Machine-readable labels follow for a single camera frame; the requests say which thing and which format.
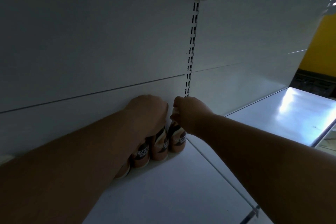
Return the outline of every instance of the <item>forearm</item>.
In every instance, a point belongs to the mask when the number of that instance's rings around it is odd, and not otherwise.
[[[81,223],[146,133],[121,111],[0,167],[2,221]]]
[[[334,218],[321,207],[328,202],[335,210],[333,156],[218,115],[203,117],[195,128],[275,223]],[[309,210],[318,204],[318,212]]]

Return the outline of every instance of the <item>coffee bottle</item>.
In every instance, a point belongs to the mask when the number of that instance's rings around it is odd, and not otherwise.
[[[121,179],[128,175],[129,170],[131,169],[131,164],[129,159],[127,159],[126,163],[120,168],[118,173],[115,175],[114,179]]]
[[[147,138],[150,141],[150,155],[153,160],[162,161],[168,156],[168,138],[166,126],[155,136]]]
[[[149,162],[149,146],[145,140],[138,145],[131,155],[132,165],[135,168],[145,167]]]
[[[172,121],[168,129],[169,149],[173,152],[183,151],[186,146],[187,133],[177,122]]]

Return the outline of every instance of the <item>yellow wall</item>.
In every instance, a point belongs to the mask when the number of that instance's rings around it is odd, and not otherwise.
[[[299,68],[336,77],[336,14],[324,16]]]

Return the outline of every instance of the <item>hand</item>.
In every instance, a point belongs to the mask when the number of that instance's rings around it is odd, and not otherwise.
[[[195,134],[199,122],[213,112],[202,101],[192,97],[176,97],[174,108],[178,113],[173,113],[170,118],[176,121],[187,133]]]
[[[168,103],[157,96],[142,95],[133,98],[124,110],[141,121],[146,136],[153,136],[166,124]]]

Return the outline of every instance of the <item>person's left hand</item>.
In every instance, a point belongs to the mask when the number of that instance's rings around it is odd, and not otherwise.
[[[153,95],[141,95],[133,98],[125,107],[145,126],[147,136],[153,136],[166,124],[168,103]]]

